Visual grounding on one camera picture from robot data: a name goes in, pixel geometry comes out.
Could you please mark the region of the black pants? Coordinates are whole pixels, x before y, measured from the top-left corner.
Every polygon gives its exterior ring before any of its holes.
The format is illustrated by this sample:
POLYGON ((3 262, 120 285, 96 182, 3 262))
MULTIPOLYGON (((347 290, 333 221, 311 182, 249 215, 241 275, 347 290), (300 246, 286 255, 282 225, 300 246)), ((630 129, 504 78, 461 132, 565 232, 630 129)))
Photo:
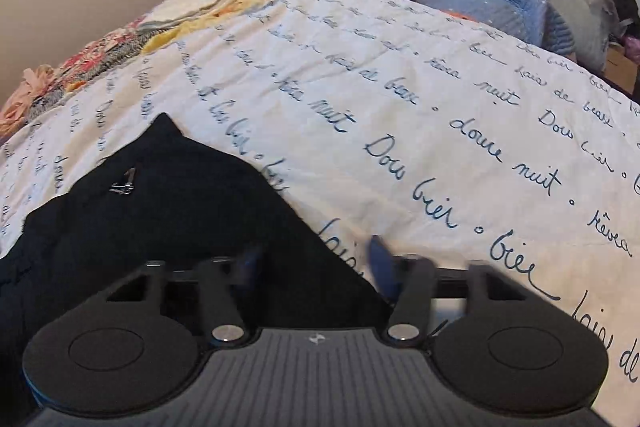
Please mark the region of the black pants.
POLYGON ((247 162, 186 138, 167 115, 70 191, 29 213, 1 261, 1 421, 35 408, 22 373, 44 325, 150 260, 191 268, 257 251, 234 297, 252 327, 381 327, 390 306, 247 162))

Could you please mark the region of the white script-print duvet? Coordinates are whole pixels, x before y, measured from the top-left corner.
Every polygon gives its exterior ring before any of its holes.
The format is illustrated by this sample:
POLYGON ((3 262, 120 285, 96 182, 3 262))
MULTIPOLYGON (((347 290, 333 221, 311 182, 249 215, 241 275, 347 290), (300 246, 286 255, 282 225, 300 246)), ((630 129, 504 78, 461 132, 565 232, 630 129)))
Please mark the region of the white script-print duvet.
POLYGON ((405 0, 274 0, 91 81, 1 153, 1 248, 167 114, 260 171, 338 257, 484 260, 589 327, 639 421, 639 109, 567 58, 405 0))

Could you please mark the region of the folded fabrics stack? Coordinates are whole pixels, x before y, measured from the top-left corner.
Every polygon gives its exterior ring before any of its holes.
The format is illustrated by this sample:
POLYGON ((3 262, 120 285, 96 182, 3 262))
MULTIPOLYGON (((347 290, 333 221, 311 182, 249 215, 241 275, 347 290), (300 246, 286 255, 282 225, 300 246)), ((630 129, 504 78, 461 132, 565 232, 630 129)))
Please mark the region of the folded fabrics stack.
POLYGON ((23 80, 1 109, 1 140, 96 77, 150 54, 194 31, 215 26, 274 0, 165 0, 124 27, 87 43, 66 61, 25 69, 23 80))

